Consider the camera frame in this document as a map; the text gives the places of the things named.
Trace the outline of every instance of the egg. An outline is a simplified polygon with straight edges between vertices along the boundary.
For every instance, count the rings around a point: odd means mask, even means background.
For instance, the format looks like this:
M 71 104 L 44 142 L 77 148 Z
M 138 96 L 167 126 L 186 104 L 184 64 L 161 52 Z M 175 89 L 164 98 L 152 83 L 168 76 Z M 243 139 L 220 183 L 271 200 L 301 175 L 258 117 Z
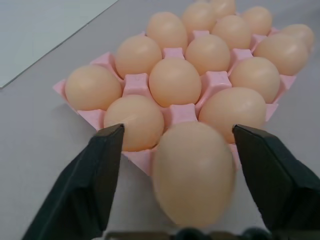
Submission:
M 277 33 L 262 40 L 253 55 L 268 59 L 280 74 L 294 76 L 306 65 L 309 54 L 301 40 Z
M 244 87 L 257 91 L 267 104 L 274 101 L 281 82 L 276 66 L 263 57 L 242 60 L 232 70 L 229 80 L 233 87 Z
M 127 74 L 149 75 L 161 59 L 158 44 L 147 36 L 137 35 L 120 45 L 115 55 L 115 68 L 123 79 Z
M 211 34 L 222 38 L 229 49 L 248 49 L 251 43 L 249 25 L 239 16 L 229 15 L 221 18 L 213 27 Z
M 293 24 L 281 30 L 281 33 L 290 35 L 300 39 L 306 45 L 309 52 L 311 52 L 315 44 L 315 34 L 310 27 L 304 24 Z
M 268 35 L 272 28 L 273 16 L 265 7 L 254 6 L 242 13 L 241 17 L 253 34 Z
M 118 79 L 99 65 L 76 69 L 65 82 L 65 96 L 75 110 L 107 110 L 121 97 L 122 87 Z
M 152 69 L 149 88 L 154 100 L 162 107 L 195 104 L 201 94 L 201 80 L 191 63 L 170 57 Z
M 105 128 L 124 124 L 122 150 L 138 152 L 153 148 L 165 127 L 157 104 L 142 95 L 128 95 L 113 102 L 105 112 Z
M 161 49 L 182 48 L 188 46 L 187 30 L 179 17 L 171 12 L 154 14 L 146 28 L 146 35 L 153 39 Z
M 196 121 L 169 128 L 152 162 L 155 197 L 180 227 L 216 223 L 232 198 L 235 174 L 233 156 L 223 137 Z
M 200 76 L 207 71 L 227 71 L 230 50 L 220 37 L 208 34 L 197 37 L 189 44 L 185 59 L 194 65 Z
M 211 0 L 211 3 L 217 19 L 236 14 L 235 0 Z
M 233 144 L 233 125 L 241 124 L 261 128 L 266 120 L 267 105 L 255 90 L 231 87 L 219 91 L 205 102 L 199 113 L 199 121 L 208 124 Z
M 195 30 L 211 31 L 217 21 L 212 5 L 202 1 L 191 4 L 184 11 L 181 19 L 189 38 Z

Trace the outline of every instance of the egg tray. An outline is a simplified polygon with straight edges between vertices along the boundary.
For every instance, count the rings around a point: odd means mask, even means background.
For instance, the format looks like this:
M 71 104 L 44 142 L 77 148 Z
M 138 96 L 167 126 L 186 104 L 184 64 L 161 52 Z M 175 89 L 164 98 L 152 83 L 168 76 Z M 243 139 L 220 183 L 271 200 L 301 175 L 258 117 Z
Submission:
M 270 31 L 270 35 L 278 32 L 275 28 L 272 28 Z M 197 38 L 199 36 L 208 35 L 209 31 L 194 31 L 193 38 Z M 234 67 L 242 60 L 247 58 L 252 58 L 253 51 L 256 48 L 257 44 L 261 42 L 267 36 L 262 35 L 252 35 L 250 49 L 233 49 L 231 50 L 231 59 L 230 59 L 230 68 L 227 71 L 208 71 L 204 75 L 200 77 L 202 83 L 201 95 L 196 104 L 186 104 L 186 105 L 171 105 L 169 107 L 161 107 L 159 106 L 163 117 L 164 117 L 164 131 L 166 131 L 170 126 L 182 123 L 182 122 L 190 122 L 190 121 L 198 121 L 199 112 L 204 105 L 204 103 L 214 94 L 218 93 L 221 90 L 231 88 L 232 84 L 230 83 L 228 76 Z M 164 58 L 184 58 L 182 48 L 165 48 L 163 50 Z M 123 94 L 122 96 L 128 95 L 143 95 L 150 99 L 153 99 L 150 90 L 149 90 L 149 77 L 146 73 L 142 74 L 128 74 L 124 79 L 121 79 L 115 68 L 115 58 L 112 53 L 107 52 L 97 59 L 90 62 L 91 65 L 99 65 L 107 68 L 111 71 L 119 80 L 122 85 Z M 272 104 L 267 104 L 266 110 L 266 119 L 267 122 L 273 113 L 276 111 L 278 107 L 278 100 L 283 96 L 283 94 L 290 89 L 292 84 L 294 83 L 296 77 L 295 76 L 281 76 L 281 84 L 279 92 L 273 101 Z M 61 80 L 57 84 L 53 86 L 53 89 L 67 102 L 65 94 L 65 80 Z M 81 111 L 73 109 L 78 115 L 83 117 L 90 125 L 92 125 L 97 131 L 103 128 L 103 119 L 105 112 L 104 110 L 90 110 L 90 111 Z M 235 165 L 237 169 L 241 166 L 238 156 L 237 147 L 235 144 L 229 144 L 230 149 L 233 154 L 233 158 L 235 161 Z M 135 165 L 137 165 L 141 170 L 143 170 L 147 175 L 151 175 L 151 163 L 153 159 L 154 152 L 156 151 L 157 146 L 153 149 L 147 149 L 138 152 L 127 152 L 123 151 L 122 153 L 130 159 Z

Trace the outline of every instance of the gray table surface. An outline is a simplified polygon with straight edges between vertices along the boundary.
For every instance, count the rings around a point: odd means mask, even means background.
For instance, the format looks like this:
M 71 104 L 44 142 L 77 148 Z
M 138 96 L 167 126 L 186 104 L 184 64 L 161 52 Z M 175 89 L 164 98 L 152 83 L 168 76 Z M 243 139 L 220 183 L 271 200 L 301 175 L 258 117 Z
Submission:
M 190 2 L 119 0 L 0 91 L 0 239 L 21 239 L 59 173 L 95 133 L 52 86 L 73 69 L 107 51 L 115 52 L 124 39 L 145 29 L 152 14 L 180 15 Z M 266 129 L 320 176 L 320 1 L 237 1 L 239 12 L 254 5 L 269 8 L 277 28 L 303 23 L 315 32 L 308 65 L 280 100 Z M 264 224 L 239 171 L 230 208 L 206 230 L 240 233 L 249 226 Z M 107 230 L 176 229 L 157 205 L 150 179 L 123 158 Z

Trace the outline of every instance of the pink egg tray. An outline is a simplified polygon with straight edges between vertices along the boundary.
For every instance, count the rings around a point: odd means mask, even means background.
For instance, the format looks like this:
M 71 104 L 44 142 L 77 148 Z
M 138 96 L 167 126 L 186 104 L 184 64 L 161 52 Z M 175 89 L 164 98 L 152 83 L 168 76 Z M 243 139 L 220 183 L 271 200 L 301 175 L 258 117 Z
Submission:
M 269 35 L 277 33 L 278 30 L 272 28 Z M 209 31 L 194 31 L 193 37 L 197 38 L 199 36 L 207 35 Z M 170 107 L 161 107 L 159 106 L 165 122 L 165 129 L 168 129 L 170 126 L 189 121 L 198 121 L 197 117 L 199 115 L 200 109 L 212 95 L 218 93 L 221 90 L 231 88 L 232 84 L 230 83 L 228 76 L 230 75 L 233 68 L 242 60 L 247 58 L 252 58 L 253 50 L 256 48 L 257 44 L 261 42 L 267 36 L 262 35 L 253 35 L 251 40 L 250 49 L 233 49 L 231 51 L 231 61 L 230 68 L 227 71 L 208 71 L 201 76 L 202 90 L 201 95 L 196 104 L 186 104 L 186 105 L 171 105 Z M 164 58 L 184 58 L 182 48 L 165 48 L 163 50 Z M 112 53 L 107 52 L 97 59 L 90 62 L 92 65 L 100 65 L 107 68 L 111 71 L 120 81 L 123 87 L 122 96 L 127 95 L 143 95 L 153 100 L 152 95 L 149 90 L 149 77 L 146 73 L 142 74 L 133 74 L 126 75 L 124 79 L 121 79 L 115 68 L 115 59 Z M 267 104 L 266 119 L 267 122 L 271 116 L 274 114 L 278 107 L 278 100 L 283 96 L 283 94 L 290 89 L 294 83 L 295 76 L 285 76 L 281 75 L 281 85 L 279 92 L 272 104 Z M 68 103 L 66 94 L 65 94 L 65 80 L 61 80 L 56 85 L 53 86 L 53 89 Z M 83 117 L 90 125 L 92 125 L 97 131 L 103 128 L 103 119 L 105 111 L 101 109 L 91 110 L 91 111 L 76 111 L 78 115 Z M 235 144 L 230 144 L 230 149 L 232 151 L 235 165 L 237 168 L 241 166 L 238 156 L 237 147 Z M 137 165 L 141 170 L 143 170 L 147 175 L 151 175 L 151 164 L 153 159 L 153 154 L 156 151 L 156 147 L 153 149 L 147 149 L 139 152 L 122 152 L 128 159 L 130 159 L 135 165 Z

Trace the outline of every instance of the egg in gripper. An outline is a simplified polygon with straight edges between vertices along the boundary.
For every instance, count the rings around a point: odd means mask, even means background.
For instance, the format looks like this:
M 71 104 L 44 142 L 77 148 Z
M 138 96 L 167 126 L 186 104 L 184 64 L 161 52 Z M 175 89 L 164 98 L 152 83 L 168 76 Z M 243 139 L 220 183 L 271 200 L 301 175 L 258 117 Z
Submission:
M 180 227 L 214 224 L 232 198 L 236 170 L 224 138 L 193 121 L 161 137 L 152 162 L 152 182 L 161 208 Z
M 146 35 L 153 39 L 163 50 L 165 48 L 182 48 L 188 46 L 187 30 L 179 17 L 171 12 L 154 14 L 146 28 Z
M 126 39 L 115 55 L 115 68 L 121 78 L 127 74 L 150 74 L 162 59 L 158 44 L 150 37 L 137 35 Z
M 82 66 L 68 77 L 65 96 L 75 110 L 107 110 L 121 97 L 122 87 L 118 79 L 105 67 Z
M 124 124 L 122 150 L 138 152 L 153 148 L 165 126 L 159 106 L 142 95 L 128 95 L 113 102 L 105 112 L 105 128 Z
M 217 19 L 236 14 L 235 0 L 211 0 L 211 3 Z
M 189 38 L 193 31 L 211 31 L 217 18 L 209 2 L 198 1 L 191 4 L 182 15 L 182 22 Z
M 267 104 L 271 104 L 280 88 L 280 74 L 275 65 L 263 57 L 250 57 L 239 62 L 229 80 L 233 87 L 257 91 Z
M 230 50 L 220 37 L 208 34 L 197 37 L 189 44 L 185 59 L 194 65 L 200 76 L 207 71 L 227 71 Z
M 229 15 L 221 18 L 213 27 L 211 34 L 222 38 L 229 49 L 248 49 L 251 43 L 249 25 L 239 16 Z
M 195 104 L 201 94 L 201 80 L 191 63 L 170 57 L 154 66 L 149 76 L 149 88 L 162 107 Z
M 281 75 L 296 75 L 308 61 L 306 45 L 299 39 L 277 33 L 263 39 L 253 52 L 253 56 L 272 62 Z
M 219 91 L 205 102 L 199 121 L 216 129 L 232 144 L 235 142 L 233 125 L 259 129 L 266 121 L 266 113 L 266 102 L 258 92 L 245 87 L 231 87 Z
M 293 24 L 281 30 L 281 33 L 288 34 L 292 37 L 300 39 L 311 52 L 315 44 L 315 34 L 310 27 L 304 24 Z
M 273 16 L 262 6 L 254 6 L 241 14 L 242 19 L 249 25 L 252 34 L 268 35 L 272 28 Z

